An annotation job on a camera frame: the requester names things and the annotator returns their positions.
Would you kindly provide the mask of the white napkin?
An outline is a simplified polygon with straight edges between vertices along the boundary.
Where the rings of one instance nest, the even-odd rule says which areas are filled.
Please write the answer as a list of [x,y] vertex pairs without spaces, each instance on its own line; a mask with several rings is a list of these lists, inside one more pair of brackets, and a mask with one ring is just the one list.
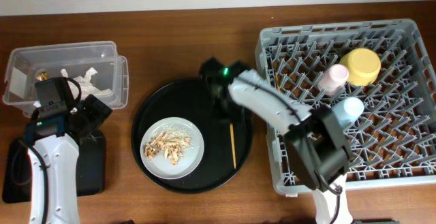
[[[102,95],[111,94],[112,90],[110,90],[110,89],[99,90],[97,87],[95,87],[91,84],[91,78],[95,74],[97,74],[97,70],[94,69],[93,67],[91,67],[90,69],[88,69],[86,71],[84,77],[77,76],[77,77],[73,78],[80,85],[80,90],[81,90],[81,94],[82,94],[81,98],[84,99],[88,95],[102,96]],[[65,78],[69,77],[66,69],[61,69],[61,75]],[[70,90],[72,92],[73,97],[77,98],[79,95],[78,87],[70,81],[68,81],[68,84],[69,84],[69,87],[70,87]]]

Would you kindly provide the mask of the wooden chopstick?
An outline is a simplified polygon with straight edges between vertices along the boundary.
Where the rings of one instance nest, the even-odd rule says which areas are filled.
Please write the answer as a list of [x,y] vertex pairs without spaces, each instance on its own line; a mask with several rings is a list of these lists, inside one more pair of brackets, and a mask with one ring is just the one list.
[[279,92],[281,92],[280,79],[278,73],[275,72],[274,76],[275,76],[275,87]]
[[232,161],[234,169],[236,169],[236,148],[235,148],[235,140],[234,140],[234,125],[230,123],[230,139],[231,139],[231,147],[232,147]]

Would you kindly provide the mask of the brown snack wrapper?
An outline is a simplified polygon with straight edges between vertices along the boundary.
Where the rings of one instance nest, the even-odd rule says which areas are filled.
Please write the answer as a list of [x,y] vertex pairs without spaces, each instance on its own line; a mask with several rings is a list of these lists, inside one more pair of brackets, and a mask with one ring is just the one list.
[[46,71],[39,70],[38,72],[35,73],[35,79],[38,81],[45,81],[49,79],[49,75]]

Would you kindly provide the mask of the food scraps pile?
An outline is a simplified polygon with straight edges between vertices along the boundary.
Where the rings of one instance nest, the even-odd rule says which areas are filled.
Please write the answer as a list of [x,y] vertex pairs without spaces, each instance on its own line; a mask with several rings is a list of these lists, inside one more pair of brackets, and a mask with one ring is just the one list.
[[171,137],[169,133],[163,131],[152,137],[145,144],[144,156],[154,159],[161,153],[164,159],[168,159],[172,165],[177,165],[179,159],[185,156],[184,150],[191,146],[190,137]]

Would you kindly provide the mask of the grey plate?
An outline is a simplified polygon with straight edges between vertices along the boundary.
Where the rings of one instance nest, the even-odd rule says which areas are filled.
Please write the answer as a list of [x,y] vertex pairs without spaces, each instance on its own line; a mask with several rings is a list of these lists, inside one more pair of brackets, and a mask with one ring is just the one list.
[[[184,150],[185,156],[179,159],[177,165],[172,165],[168,159],[159,153],[154,159],[144,156],[144,147],[152,137],[160,132],[167,132],[171,137],[190,137],[191,146]],[[182,178],[192,173],[199,166],[204,154],[204,139],[200,130],[190,121],[169,117],[151,125],[142,137],[140,144],[140,158],[145,168],[154,176],[166,180]]]

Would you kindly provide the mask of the pink cup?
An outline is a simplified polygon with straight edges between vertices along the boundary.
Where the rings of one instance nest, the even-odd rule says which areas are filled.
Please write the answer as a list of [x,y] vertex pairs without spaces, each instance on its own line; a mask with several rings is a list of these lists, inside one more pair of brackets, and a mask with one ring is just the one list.
[[326,95],[333,96],[340,91],[348,78],[349,71],[346,66],[342,64],[334,64],[323,74],[317,87],[320,91],[325,91]]

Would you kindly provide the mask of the blue cup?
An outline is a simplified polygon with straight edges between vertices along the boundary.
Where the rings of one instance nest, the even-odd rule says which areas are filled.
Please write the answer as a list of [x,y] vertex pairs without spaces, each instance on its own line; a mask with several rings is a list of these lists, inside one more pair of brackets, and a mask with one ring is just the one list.
[[364,111],[363,102],[357,97],[348,97],[332,107],[332,112],[337,118],[342,129],[354,123]]

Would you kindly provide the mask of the yellow bowl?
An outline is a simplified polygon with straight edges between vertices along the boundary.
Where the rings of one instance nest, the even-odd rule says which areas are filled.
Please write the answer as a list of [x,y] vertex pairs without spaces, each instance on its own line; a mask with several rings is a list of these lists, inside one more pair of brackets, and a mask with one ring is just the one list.
[[357,48],[341,58],[349,77],[347,81],[354,86],[368,86],[376,81],[381,69],[381,59],[367,48]]

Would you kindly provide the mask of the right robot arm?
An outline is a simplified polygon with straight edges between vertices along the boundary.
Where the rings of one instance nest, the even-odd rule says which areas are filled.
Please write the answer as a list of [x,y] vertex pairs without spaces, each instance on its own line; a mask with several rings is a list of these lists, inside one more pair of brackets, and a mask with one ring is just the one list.
[[199,75],[221,117],[237,121],[249,110],[282,136],[287,164],[311,190],[317,223],[352,223],[345,192],[352,151],[330,108],[299,103],[240,61],[225,66],[211,58]]

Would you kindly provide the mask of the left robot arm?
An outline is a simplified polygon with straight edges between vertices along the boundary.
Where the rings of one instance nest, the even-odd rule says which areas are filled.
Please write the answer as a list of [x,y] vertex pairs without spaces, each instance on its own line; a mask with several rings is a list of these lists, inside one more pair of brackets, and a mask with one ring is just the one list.
[[79,195],[104,189],[106,139],[99,130],[112,110],[94,95],[34,110],[23,135],[31,161],[30,223],[79,223]]

